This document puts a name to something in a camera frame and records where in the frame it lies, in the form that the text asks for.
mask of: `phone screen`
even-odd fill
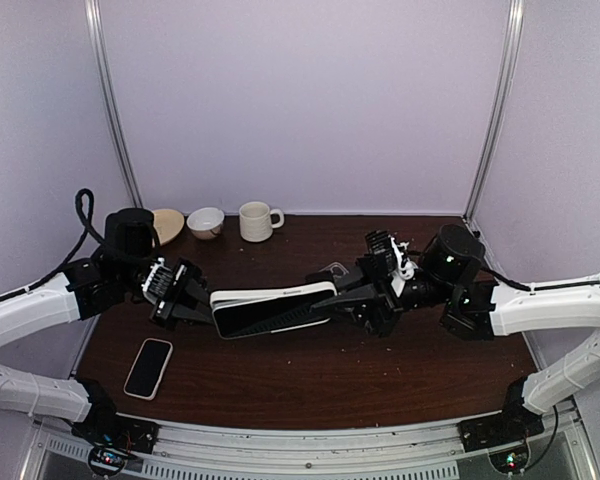
[[[145,340],[127,378],[124,392],[128,395],[152,399],[172,349],[173,346],[169,342]]]
[[[272,330],[315,322],[321,316],[310,314],[310,306],[334,295],[333,290],[321,290],[304,295],[221,306],[213,311],[213,319],[218,327],[218,333],[223,338],[269,333]],[[287,315],[294,310],[300,313]],[[258,325],[262,325],[262,328],[255,328]]]

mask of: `white backdrop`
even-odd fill
[[[146,206],[464,211],[506,0],[116,0],[102,23]]]

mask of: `dark wood surface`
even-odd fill
[[[387,229],[423,248],[442,217],[294,217],[262,244],[240,239],[236,218],[224,235],[200,242],[185,229],[164,253],[198,264],[210,287],[283,287],[333,261],[351,265],[364,235]],[[97,379],[123,413],[213,426],[332,429],[404,425],[490,412],[507,386],[534,371],[521,336],[464,342],[438,321],[440,308],[407,313],[388,338],[330,322],[295,332],[221,340],[213,327],[149,323],[150,307],[120,305],[102,315],[79,376]],[[123,393],[148,337],[174,345],[153,401]]]

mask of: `white phone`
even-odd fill
[[[166,340],[147,338],[136,355],[124,393],[142,400],[153,400],[173,352],[173,344]]]

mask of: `white wall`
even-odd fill
[[[96,72],[82,2],[0,1],[0,293],[36,280],[73,246],[80,187],[96,193],[96,225],[127,206]],[[85,326],[8,345],[0,361],[66,377]],[[29,425],[0,413],[0,479],[16,478]]]
[[[477,221],[517,280],[600,271],[600,1],[527,0],[511,97]],[[588,333],[535,338],[551,363]],[[600,463],[600,383],[577,401]]]
[[[118,0],[102,22],[144,201],[464,211],[507,0]]]

